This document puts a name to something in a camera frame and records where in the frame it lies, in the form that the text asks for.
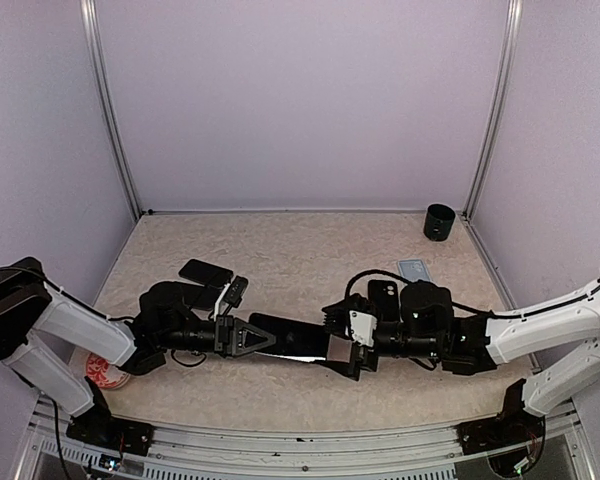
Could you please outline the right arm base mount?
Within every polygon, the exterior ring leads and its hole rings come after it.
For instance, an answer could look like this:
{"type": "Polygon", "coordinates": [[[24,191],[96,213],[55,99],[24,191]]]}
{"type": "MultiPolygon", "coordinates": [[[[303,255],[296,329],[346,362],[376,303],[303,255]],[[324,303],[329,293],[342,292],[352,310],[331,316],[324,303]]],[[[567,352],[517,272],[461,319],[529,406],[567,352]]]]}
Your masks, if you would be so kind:
{"type": "Polygon", "coordinates": [[[516,414],[460,423],[456,427],[464,455],[488,452],[538,440],[545,432],[545,418],[516,414]]]}

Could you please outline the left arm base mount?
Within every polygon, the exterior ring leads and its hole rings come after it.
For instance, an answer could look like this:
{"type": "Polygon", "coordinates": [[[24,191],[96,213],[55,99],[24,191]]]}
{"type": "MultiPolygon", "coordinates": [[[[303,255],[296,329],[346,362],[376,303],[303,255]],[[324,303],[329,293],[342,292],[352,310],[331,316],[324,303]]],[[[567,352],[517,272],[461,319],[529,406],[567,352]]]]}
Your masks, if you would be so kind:
{"type": "Polygon", "coordinates": [[[145,457],[152,445],[154,432],[154,426],[149,423],[111,417],[104,423],[84,424],[72,420],[66,435],[85,444],[145,457]]]}

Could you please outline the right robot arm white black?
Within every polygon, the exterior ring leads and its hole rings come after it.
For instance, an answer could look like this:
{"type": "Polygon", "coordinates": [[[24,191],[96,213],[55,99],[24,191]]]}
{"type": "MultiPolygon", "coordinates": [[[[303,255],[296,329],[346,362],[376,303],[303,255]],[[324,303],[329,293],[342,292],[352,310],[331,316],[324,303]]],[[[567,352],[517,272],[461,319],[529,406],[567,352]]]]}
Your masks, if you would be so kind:
{"type": "Polygon", "coordinates": [[[351,379],[372,370],[379,357],[428,358],[457,375],[491,371],[519,357],[562,344],[579,345],[548,369],[509,386],[491,426],[503,444],[515,442],[531,419],[600,379],[600,277],[562,297],[518,310],[494,312],[461,306],[431,282],[405,280],[390,311],[347,291],[324,308],[326,332],[350,343],[347,361],[324,366],[351,379]]]}

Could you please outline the black phone case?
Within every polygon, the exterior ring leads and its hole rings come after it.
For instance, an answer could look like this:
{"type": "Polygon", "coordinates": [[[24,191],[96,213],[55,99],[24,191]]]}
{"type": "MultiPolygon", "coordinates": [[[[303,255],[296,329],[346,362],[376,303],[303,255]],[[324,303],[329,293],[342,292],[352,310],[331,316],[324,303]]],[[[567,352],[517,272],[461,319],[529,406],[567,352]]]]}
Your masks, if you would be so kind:
{"type": "Polygon", "coordinates": [[[368,282],[367,293],[377,310],[380,323],[401,321],[398,285],[395,281],[372,279],[368,282]]]}

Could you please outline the purple smartphone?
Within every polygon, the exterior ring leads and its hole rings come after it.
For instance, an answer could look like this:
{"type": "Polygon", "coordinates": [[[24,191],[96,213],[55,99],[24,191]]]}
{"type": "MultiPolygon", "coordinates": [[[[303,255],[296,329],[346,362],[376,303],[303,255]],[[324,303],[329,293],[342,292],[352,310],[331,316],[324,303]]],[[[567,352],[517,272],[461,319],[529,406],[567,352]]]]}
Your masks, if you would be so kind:
{"type": "Polygon", "coordinates": [[[249,323],[276,337],[274,345],[259,350],[260,354],[303,362],[327,358],[330,335],[322,325],[252,313],[249,323]]]}

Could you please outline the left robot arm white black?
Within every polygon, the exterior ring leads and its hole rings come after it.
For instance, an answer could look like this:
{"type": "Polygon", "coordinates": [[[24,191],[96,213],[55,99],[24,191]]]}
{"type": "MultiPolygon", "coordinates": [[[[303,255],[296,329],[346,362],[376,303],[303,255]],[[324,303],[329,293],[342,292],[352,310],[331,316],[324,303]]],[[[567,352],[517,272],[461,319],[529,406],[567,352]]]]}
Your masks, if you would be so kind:
{"type": "Polygon", "coordinates": [[[240,357],[275,345],[276,337],[230,314],[209,320],[193,311],[189,285],[163,281],[139,299],[135,317],[110,317],[54,284],[34,257],[0,267],[0,363],[61,407],[73,427],[101,445],[120,424],[100,388],[76,377],[41,339],[46,333],[106,360],[132,376],[163,366],[168,351],[240,357]]]}

